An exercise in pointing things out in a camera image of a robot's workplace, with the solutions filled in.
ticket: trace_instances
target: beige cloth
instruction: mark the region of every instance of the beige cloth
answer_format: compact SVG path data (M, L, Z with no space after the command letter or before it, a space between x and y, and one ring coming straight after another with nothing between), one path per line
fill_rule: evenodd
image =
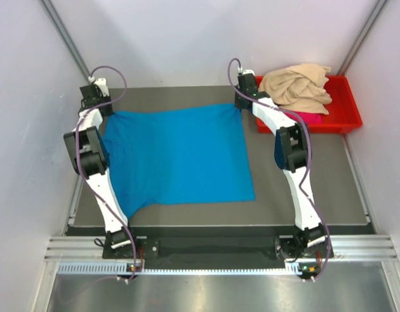
M330 67L317 64L301 64L267 73L259 91L266 91L277 105L295 112L312 112L328 115L323 104L331 103L324 90L328 81L325 74Z

